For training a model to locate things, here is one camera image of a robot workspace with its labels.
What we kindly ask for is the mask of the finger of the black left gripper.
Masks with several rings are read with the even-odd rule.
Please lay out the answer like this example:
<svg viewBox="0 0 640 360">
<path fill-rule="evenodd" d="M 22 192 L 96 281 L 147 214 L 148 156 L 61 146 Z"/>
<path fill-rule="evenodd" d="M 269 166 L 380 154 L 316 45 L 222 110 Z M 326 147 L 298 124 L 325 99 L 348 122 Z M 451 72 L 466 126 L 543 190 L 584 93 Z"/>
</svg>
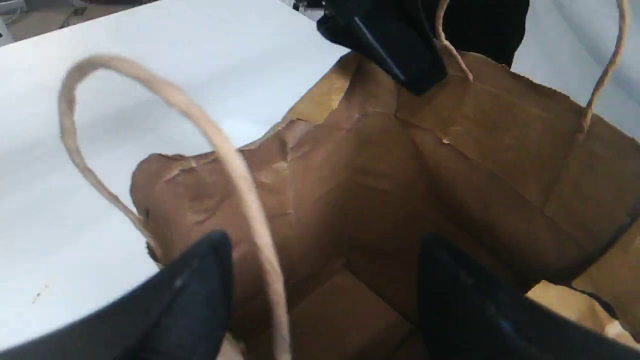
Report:
<svg viewBox="0 0 640 360">
<path fill-rule="evenodd" d="M 374 62 L 414 95 L 446 79 L 422 0 L 325 0 L 317 30 Z"/>
</svg>

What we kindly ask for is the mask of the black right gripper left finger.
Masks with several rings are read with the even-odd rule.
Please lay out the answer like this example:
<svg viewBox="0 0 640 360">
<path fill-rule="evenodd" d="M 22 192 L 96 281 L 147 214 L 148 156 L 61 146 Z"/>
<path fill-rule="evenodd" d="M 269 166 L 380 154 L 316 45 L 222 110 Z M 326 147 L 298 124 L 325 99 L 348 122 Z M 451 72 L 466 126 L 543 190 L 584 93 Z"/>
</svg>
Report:
<svg viewBox="0 0 640 360">
<path fill-rule="evenodd" d="M 229 236 L 211 231 L 102 309 L 1 353 L 3 360 L 215 360 L 233 312 Z"/>
</svg>

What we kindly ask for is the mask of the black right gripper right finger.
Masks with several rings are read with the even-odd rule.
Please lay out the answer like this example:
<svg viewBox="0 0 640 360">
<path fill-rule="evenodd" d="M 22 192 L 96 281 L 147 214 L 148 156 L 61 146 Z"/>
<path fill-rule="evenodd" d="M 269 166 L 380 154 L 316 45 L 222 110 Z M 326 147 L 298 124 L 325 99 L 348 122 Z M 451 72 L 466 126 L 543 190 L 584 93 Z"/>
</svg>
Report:
<svg viewBox="0 0 640 360">
<path fill-rule="evenodd" d="M 416 289 L 418 328 L 432 360 L 640 357 L 535 303 L 439 234 L 423 237 Z"/>
</svg>

